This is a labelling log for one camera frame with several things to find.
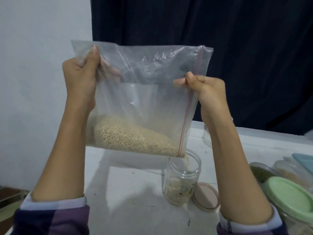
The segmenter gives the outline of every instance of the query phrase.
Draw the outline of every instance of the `dark blue curtain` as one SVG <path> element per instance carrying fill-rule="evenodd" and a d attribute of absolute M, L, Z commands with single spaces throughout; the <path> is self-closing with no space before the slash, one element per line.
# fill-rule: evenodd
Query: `dark blue curtain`
<path fill-rule="evenodd" d="M 236 126 L 313 128 L 313 0 L 91 0 L 91 11 L 96 41 L 213 47 L 207 75 L 225 81 Z"/>

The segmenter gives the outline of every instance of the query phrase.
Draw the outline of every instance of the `green lid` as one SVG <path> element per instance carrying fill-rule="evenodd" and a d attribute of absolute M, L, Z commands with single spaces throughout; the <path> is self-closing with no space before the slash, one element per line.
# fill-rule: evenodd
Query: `green lid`
<path fill-rule="evenodd" d="M 298 184 L 282 177 L 271 177 L 264 191 L 272 203 L 287 215 L 313 223 L 313 197 Z"/>

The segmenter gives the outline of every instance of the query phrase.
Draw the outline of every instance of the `zip lock bag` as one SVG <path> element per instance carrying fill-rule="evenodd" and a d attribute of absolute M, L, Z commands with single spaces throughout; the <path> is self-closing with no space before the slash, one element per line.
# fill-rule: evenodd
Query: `zip lock bag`
<path fill-rule="evenodd" d="M 173 81 L 189 71 L 206 75 L 213 49 L 73 40 L 82 66 L 93 45 L 99 47 L 101 60 L 87 146 L 184 157 L 198 95 Z"/>

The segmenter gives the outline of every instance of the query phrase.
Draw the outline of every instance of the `sleeve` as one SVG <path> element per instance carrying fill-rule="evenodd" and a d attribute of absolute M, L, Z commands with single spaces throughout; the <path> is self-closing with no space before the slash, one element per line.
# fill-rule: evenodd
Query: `sleeve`
<path fill-rule="evenodd" d="M 217 226 L 217 233 L 223 234 L 245 234 L 245 235 L 288 235 L 286 225 L 281 221 L 278 211 L 274 206 L 272 218 L 265 224 L 243 225 L 228 221 L 219 212 L 220 223 Z"/>
<path fill-rule="evenodd" d="M 89 206 L 85 198 L 33 202 L 27 196 L 14 214 L 11 235 L 89 235 Z"/>

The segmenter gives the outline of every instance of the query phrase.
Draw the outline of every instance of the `forearm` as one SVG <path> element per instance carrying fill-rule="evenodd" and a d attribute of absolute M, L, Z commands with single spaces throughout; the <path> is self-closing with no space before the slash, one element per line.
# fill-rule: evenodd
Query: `forearm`
<path fill-rule="evenodd" d="M 87 110 L 66 102 L 51 154 L 32 192 L 34 201 L 57 201 L 82 197 Z"/>
<path fill-rule="evenodd" d="M 221 211 L 228 220 L 261 224 L 272 216 L 272 208 L 256 182 L 245 158 L 235 125 L 218 116 L 208 125 Z"/>

